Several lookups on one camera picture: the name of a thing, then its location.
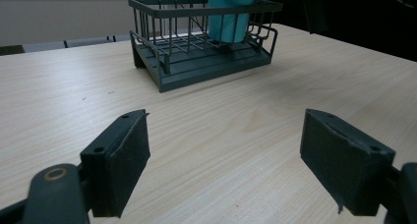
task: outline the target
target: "blue cup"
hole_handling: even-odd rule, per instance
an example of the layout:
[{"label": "blue cup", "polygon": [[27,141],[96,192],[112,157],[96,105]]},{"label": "blue cup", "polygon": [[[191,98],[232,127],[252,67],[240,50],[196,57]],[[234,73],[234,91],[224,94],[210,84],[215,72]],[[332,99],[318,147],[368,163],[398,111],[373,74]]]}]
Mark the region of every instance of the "blue cup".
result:
[{"label": "blue cup", "polygon": [[[208,0],[208,5],[213,8],[242,7],[250,6],[253,3],[254,0]],[[249,14],[240,14],[237,18],[235,14],[224,15],[223,24],[221,19],[221,15],[208,18],[208,36],[227,43],[243,41],[248,28]]]}]

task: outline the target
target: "light wood tabletop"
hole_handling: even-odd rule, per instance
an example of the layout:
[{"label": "light wood tabletop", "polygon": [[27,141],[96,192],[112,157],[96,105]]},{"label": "light wood tabletop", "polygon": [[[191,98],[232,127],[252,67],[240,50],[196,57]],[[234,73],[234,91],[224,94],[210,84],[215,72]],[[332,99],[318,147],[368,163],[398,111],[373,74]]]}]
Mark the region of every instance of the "light wood tabletop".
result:
[{"label": "light wood tabletop", "polygon": [[300,158],[306,108],[417,161],[417,63],[299,29],[272,63],[159,93],[129,41],[0,57],[0,208],[120,115],[149,112],[151,157],[121,219],[91,223],[383,223],[355,217]]}]

